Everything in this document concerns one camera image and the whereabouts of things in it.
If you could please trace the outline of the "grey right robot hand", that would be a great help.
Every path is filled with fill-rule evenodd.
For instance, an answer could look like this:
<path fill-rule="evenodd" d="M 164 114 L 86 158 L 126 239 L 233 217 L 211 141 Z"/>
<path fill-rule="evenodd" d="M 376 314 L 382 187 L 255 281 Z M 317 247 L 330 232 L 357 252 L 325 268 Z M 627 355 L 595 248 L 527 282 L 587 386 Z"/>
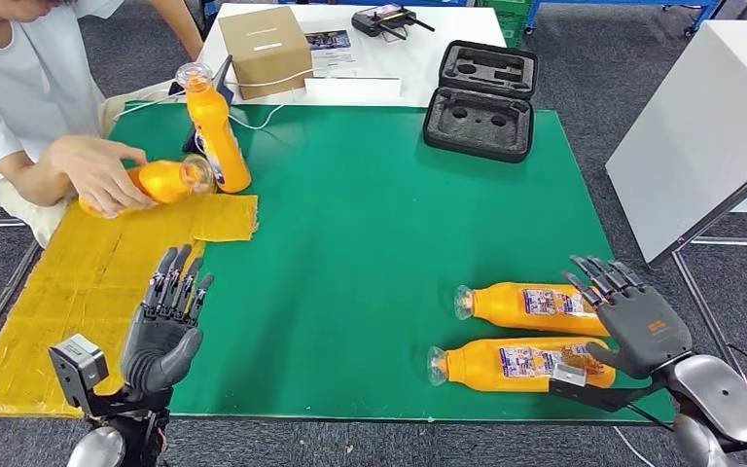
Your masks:
<path fill-rule="evenodd" d="M 595 342 L 587 352 L 600 363 L 635 379 L 649 377 L 675 358 L 692 351 L 688 326 L 658 290 L 620 261 L 573 255 L 583 278 L 566 271 L 563 276 L 591 304 L 615 350 Z"/>

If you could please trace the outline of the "person's right hand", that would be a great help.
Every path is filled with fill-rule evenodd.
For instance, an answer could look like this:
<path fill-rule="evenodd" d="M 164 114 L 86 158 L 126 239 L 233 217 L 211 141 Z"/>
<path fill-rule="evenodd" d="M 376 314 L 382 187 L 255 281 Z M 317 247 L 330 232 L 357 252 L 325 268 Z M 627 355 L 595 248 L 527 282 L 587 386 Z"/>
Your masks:
<path fill-rule="evenodd" d="M 124 161 L 146 163 L 140 149 L 98 137 L 68 135 L 49 147 L 49 157 L 54 169 L 69 178 L 80 200 L 105 217 L 155 204 L 133 184 L 123 165 Z"/>

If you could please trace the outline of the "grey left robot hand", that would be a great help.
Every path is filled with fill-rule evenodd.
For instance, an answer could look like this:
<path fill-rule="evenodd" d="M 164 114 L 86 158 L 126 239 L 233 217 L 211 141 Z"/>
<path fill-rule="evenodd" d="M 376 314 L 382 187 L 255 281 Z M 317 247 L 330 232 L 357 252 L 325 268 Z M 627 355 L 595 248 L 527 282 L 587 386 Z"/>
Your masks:
<path fill-rule="evenodd" d="M 165 251 L 134 311 L 120 364 L 129 400 L 171 388 L 199 351 L 198 319 L 213 275 L 199 275 L 202 259 L 191 252 L 189 244 Z"/>

